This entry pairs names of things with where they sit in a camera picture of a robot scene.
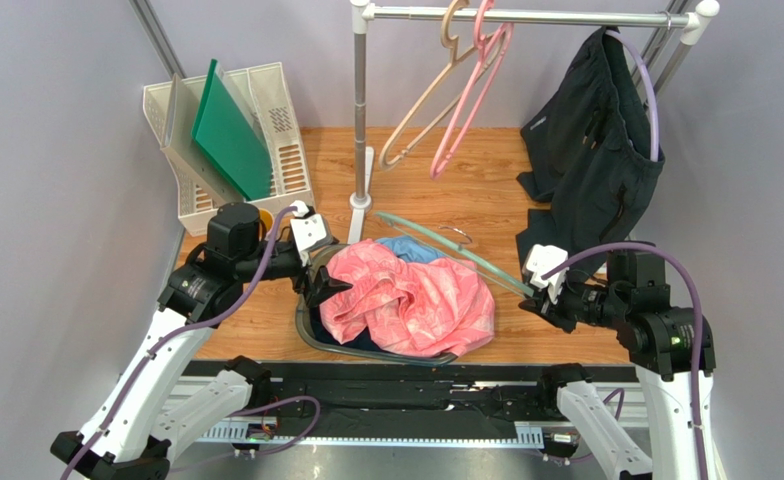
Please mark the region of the pink patterned shorts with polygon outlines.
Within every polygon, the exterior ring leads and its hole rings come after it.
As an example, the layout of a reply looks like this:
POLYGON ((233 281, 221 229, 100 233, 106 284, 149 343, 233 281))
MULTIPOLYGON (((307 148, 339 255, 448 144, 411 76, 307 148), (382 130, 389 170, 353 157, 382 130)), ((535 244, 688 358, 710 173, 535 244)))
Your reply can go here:
POLYGON ((319 307, 320 322, 335 342, 366 336, 381 351, 414 357, 462 357, 495 336, 496 302, 474 271, 447 256, 408 263, 363 240, 326 264, 353 288, 319 307))

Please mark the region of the green clothes hanger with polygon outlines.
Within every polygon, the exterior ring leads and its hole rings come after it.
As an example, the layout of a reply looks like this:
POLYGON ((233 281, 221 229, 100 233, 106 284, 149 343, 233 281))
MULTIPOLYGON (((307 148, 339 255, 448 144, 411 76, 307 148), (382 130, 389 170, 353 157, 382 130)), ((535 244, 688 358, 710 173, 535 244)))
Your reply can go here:
POLYGON ((533 288, 516 279, 487 259, 477 255, 467 248, 472 243, 472 238, 456 227, 442 226, 442 229, 456 232, 464 237, 463 241, 454 241, 441 233, 430 230, 416 222, 407 220, 398 215, 379 211, 374 214, 383 223, 395 229, 399 233, 410 235, 416 234, 416 241, 424 246, 439 250, 444 248, 443 254, 470 270, 477 273, 495 285, 510 291, 520 298, 530 298, 533 296, 533 288))

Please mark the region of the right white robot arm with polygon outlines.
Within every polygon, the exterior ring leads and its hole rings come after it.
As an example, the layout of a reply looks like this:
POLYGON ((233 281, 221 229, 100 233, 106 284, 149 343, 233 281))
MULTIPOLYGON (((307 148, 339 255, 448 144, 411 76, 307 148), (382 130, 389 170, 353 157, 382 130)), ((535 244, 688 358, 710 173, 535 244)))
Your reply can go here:
POLYGON ((643 394, 652 452, 607 410, 578 363, 543 369, 539 409, 568 420, 610 479, 716 478, 713 334, 685 267, 653 244, 624 241, 576 255, 535 245, 522 272, 532 288, 522 310, 566 333, 580 324, 615 332, 643 394))

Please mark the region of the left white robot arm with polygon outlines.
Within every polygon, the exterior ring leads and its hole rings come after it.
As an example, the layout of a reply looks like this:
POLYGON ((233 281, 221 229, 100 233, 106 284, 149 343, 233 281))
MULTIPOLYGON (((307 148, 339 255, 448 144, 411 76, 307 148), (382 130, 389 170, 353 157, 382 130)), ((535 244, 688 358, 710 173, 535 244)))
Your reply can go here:
POLYGON ((220 207, 206 239, 169 276, 148 331, 100 409, 79 429, 57 435, 52 454, 63 477, 164 479, 201 435, 231 416, 269 416, 280 407, 271 374, 244 356, 175 407, 166 402, 203 344, 265 280, 287 278, 309 306, 347 289, 314 251, 335 243, 327 220, 296 201, 266 225, 249 203, 220 207))

